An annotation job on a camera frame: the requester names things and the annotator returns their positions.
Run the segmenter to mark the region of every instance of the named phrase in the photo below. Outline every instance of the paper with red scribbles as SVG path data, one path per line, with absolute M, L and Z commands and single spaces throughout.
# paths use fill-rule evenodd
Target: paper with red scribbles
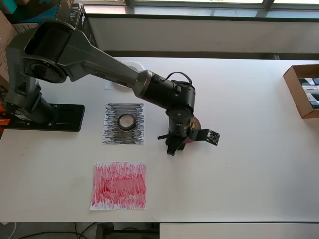
M 97 163 L 91 210 L 144 209 L 145 163 Z

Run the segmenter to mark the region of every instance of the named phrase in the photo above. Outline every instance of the black cord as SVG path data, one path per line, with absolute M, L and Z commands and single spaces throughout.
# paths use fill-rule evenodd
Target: black cord
M 20 237 L 20 238 L 17 238 L 17 239 L 23 239 L 23 238 L 28 238 L 28 237 L 32 237 L 32 236 L 36 236 L 36 235 L 40 235 L 40 234 L 71 234 L 71 233 L 74 233 L 76 235 L 81 235 L 80 233 L 76 233 L 76 232 L 41 232 L 41 233 L 35 233 L 35 234 L 30 234 L 30 235 L 27 235 L 27 236 L 23 236 L 23 237 Z
M 74 222 L 74 228 L 75 228 L 75 232 L 78 233 L 78 230 L 76 230 L 76 223 L 75 222 Z
M 131 227 L 128 227 L 128 228 L 123 228 L 122 230 L 127 230 L 127 229 L 133 229 L 133 230 L 138 230 L 137 228 L 131 228 Z
M 94 224 L 96 224 L 96 223 L 91 223 L 90 225 L 88 225 L 88 226 L 81 232 L 81 234 L 80 234 L 80 236 L 79 236 L 78 239 L 80 239 L 81 237 L 84 237 L 84 238 L 85 238 L 85 236 L 83 236 L 83 233 L 84 233 L 86 230 L 88 230 L 91 226 L 93 226 Z
M 191 80 L 191 78 L 190 78 L 188 75 L 186 75 L 184 72 L 181 72 L 181 71 L 175 71 L 175 72 L 170 73 L 170 74 L 166 77 L 166 79 L 164 79 L 164 80 L 162 80 L 162 81 L 160 81 L 160 82 L 164 82 L 164 81 L 168 80 L 168 79 L 169 79 L 172 75 L 174 75 L 175 73 L 182 74 L 182 75 L 185 76 L 185 77 L 188 79 L 188 81 L 189 81 L 189 85 L 188 85 L 188 86 L 183 86 L 183 85 L 181 85 L 182 88 L 190 87 L 190 86 L 193 84 L 193 81 Z

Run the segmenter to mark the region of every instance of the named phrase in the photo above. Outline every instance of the robotic arm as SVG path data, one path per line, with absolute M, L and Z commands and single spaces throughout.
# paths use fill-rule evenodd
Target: robotic arm
M 57 21 L 20 34 L 6 53 L 10 90 L 4 107 L 24 122 L 52 125 L 59 117 L 35 78 L 63 83 L 67 76 L 74 82 L 91 74 L 132 88 L 138 98 L 166 109 L 169 134 L 158 139 L 166 138 L 168 154 L 174 156 L 189 141 L 218 144 L 219 134 L 194 127 L 195 88 L 185 74 L 189 82 L 169 80 L 173 73 L 164 78 L 149 70 L 137 72 L 93 47 L 83 32 Z

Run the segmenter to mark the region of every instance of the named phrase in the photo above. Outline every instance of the cable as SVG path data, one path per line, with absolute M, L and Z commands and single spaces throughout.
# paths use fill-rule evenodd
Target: cable
M 17 238 L 17 239 L 29 238 L 29 237 L 40 235 L 40 234 L 71 234 L 71 233 L 74 233 L 76 235 L 81 235 L 80 233 L 76 233 L 76 232 L 41 232 L 41 233 L 35 233 L 35 234 L 30 234 L 30 235 L 27 235 L 27 236 L 23 236 L 23 237 L 20 237 L 20 238 Z
M 79 236 L 78 239 L 80 239 L 81 237 L 84 237 L 84 236 L 83 236 L 83 233 L 84 233 L 86 230 L 88 230 L 91 226 L 93 226 L 94 224 L 96 224 L 96 223 L 91 223 L 90 225 L 88 225 L 88 226 L 81 232 L 81 234 L 80 234 L 80 236 Z
M 15 233 L 15 229 L 16 229 L 16 223 L 14 223 L 14 229 L 13 229 L 13 232 L 11 233 L 11 235 L 9 236 L 9 238 L 8 238 L 8 239 L 10 239 L 10 238 L 13 236 L 13 234 Z
M 170 74 L 166 77 L 166 79 L 164 79 L 164 80 L 162 80 L 162 81 L 160 81 L 160 82 L 164 82 L 164 81 L 168 80 L 168 79 L 169 79 L 172 75 L 174 75 L 175 73 L 182 74 L 182 75 L 185 76 L 185 77 L 188 79 L 188 81 L 189 81 L 189 86 L 183 86 L 183 85 L 181 85 L 181 87 L 187 88 L 187 87 L 192 86 L 193 81 L 191 80 L 191 78 L 190 78 L 188 75 L 186 75 L 184 72 L 181 72 L 181 71 L 175 71 L 175 72 L 170 73 Z
M 74 228 L 75 228 L 75 232 L 78 233 L 78 230 L 76 230 L 76 223 L 75 222 L 74 222 Z
M 122 230 L 127 230 L 127 229 L 131 229 L 131 230 L 138 230 L 137 228 L 131 228 L 131 227 L 123 228 Z

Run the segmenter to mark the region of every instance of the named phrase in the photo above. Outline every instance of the brown box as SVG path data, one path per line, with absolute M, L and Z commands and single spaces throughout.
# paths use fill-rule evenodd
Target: brown box
M 9 89 L 9 72 L 6 62 L 6 47 L 17 35 L 17 31 L 0 11 L 0 93 L 4 95 L 3 88 Z
M 14 1 L 19 6 L 25 6 L 29 3 L 30 0 L 14 0 Z
M 293 65 L 284 74 L 285 81 L 294 98 L 295 104 L 302 118 L 317 118 L 319 117 L 319 109 L 314 109 L 302 86 L 299 78 L 318 78 L 319 65 Z

